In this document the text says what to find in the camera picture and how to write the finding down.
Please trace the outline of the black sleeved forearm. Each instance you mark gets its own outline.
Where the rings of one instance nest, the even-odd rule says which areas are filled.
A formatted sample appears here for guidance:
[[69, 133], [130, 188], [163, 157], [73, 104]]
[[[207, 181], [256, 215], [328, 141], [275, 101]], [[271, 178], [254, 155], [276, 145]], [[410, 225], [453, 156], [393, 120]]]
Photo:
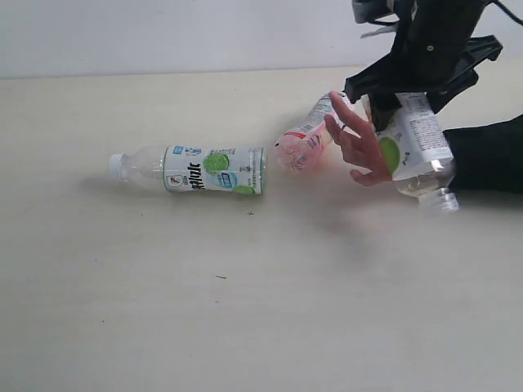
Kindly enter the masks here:
[[452, 190], [522, 193], [522, 116], [444, 135], [454, 155]]

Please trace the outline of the person's open hand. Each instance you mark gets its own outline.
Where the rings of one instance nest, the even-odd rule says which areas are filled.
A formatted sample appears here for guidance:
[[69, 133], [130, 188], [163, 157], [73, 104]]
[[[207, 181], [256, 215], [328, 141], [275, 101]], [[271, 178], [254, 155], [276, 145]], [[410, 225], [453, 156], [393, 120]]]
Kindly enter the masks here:
[[346, 163], [367, 170], [363, 173], [351, 169], [351, 178], [365, 187], [392, 182], [373, 124], [350, 109], [337, 92], [331, 91], [329, 99], [334, 113], [342, 122], [341, 127], [331, 114], [325, 115], [324, 121], [329, 135], [340, 147]]

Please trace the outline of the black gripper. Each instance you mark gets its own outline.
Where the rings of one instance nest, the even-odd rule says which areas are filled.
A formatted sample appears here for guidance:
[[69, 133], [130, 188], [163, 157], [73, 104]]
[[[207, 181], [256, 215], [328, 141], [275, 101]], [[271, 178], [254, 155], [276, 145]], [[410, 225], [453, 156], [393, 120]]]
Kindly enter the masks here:
[[391, 52], [345, 81], [351, 103], [366, 96], [376, 132], [385, 131], [401, 103], [396, 93], [426, 92], [439, 113], [476, 85], [475, 67], [495, 61], [503, 45], [494, 36], [471, 38], [487, 1], [387, 1], [399, 24]]

